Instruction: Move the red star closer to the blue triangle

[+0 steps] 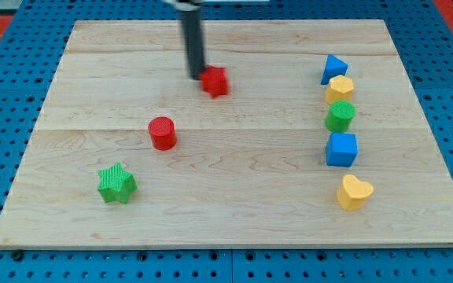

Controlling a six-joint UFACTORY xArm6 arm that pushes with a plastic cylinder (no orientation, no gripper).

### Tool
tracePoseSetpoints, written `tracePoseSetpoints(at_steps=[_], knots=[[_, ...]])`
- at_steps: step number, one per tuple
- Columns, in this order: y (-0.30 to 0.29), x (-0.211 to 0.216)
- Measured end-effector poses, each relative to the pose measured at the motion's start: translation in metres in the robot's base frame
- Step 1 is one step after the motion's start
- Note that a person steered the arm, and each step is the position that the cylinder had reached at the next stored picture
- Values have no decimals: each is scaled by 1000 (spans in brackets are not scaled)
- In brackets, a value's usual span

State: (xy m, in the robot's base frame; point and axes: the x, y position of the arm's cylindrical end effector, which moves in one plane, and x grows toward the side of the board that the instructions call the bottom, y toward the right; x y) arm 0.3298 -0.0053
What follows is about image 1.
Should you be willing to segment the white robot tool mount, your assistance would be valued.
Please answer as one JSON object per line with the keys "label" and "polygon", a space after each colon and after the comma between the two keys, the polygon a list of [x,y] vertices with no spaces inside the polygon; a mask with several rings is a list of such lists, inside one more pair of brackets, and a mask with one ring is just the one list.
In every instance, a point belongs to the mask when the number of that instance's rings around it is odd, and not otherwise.
{"label": "white robot tool mount", "polygon": [[178,6],[178,5],[192,5],[192,6],[201,6],[202,0],[163,0],[167,4]]}

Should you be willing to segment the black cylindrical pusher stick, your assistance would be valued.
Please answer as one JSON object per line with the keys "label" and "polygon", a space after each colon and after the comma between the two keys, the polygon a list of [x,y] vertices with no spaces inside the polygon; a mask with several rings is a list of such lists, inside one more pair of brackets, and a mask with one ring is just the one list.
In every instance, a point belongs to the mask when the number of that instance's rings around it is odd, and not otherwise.
{"label": "black cylindrical pusher stick", "polygon": [[188,71],[191,79],[199,80],[205,70],[205,52],[201,26],[201,5],[179,3]]}

